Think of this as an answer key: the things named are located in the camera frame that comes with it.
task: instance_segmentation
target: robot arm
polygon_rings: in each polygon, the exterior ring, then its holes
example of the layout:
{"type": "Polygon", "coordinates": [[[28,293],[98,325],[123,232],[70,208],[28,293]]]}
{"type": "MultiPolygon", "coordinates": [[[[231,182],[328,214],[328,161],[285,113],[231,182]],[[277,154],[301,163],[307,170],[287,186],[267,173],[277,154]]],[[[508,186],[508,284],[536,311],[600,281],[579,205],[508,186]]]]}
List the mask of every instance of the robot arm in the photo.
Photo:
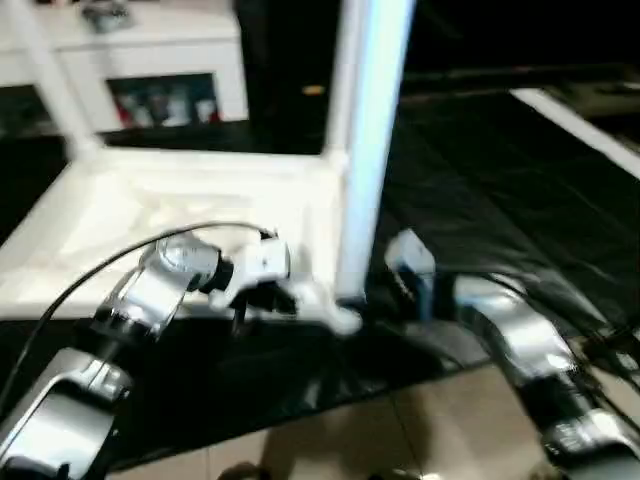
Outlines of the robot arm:
{"type": "Polygon", "coordinates": [[[187,292],[206,292],[221,309],[241,291],[288,276],[288,248],[277,238],[228,257],[192,234],[156,242],[79,332],[78,345],[57,353],[2,424],[0,476],[85,478],[117,433],[145,345],[160,338],[187,292]]]}
{"type": "Polygon", "coordinates": [[[458,278],[457,320],[474,332],[568,478],[640,478],[640,438],[607,410],[593,379],[553,323],[491,280],[458,278]]]}

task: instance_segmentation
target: black cloth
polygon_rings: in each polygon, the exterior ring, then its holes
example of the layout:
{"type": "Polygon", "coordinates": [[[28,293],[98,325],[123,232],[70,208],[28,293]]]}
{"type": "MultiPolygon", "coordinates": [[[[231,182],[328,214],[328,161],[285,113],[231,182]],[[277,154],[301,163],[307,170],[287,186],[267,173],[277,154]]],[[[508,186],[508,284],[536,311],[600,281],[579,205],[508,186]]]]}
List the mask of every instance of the black cloth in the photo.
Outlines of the black cloth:
{"type": "MultiPolygon", "coordinates": [[[[157,141],[171,144],[162,135],[157,141]]],[[[205,146],[215,148],[215,137],[205,146]]],[[[262,148],[241,133],[222,137],[228,149],[262,148]]],[[[316,151],[313,142],[294,138],[290,148],[316,151]]],[[[638,181],[601,154],[508,95],[403,104],[392,143],[373,270],[387,241],[412,227],[441,265],[511,272],[587,317],[583,296],[616,323],[638,309],[638,181]]],[[[0,322],[0,376],[30,327],[0,322]]],[[[64,320],[47,327],[16,393],[72,328],[64,320]]],[[[258,325],[235,341],[228,333],[215,319],[170,326],[132,395],[131,432],[116,467],[444,374],[429,354],[373,326],[348,339],[311,326],[258,325]]]]}

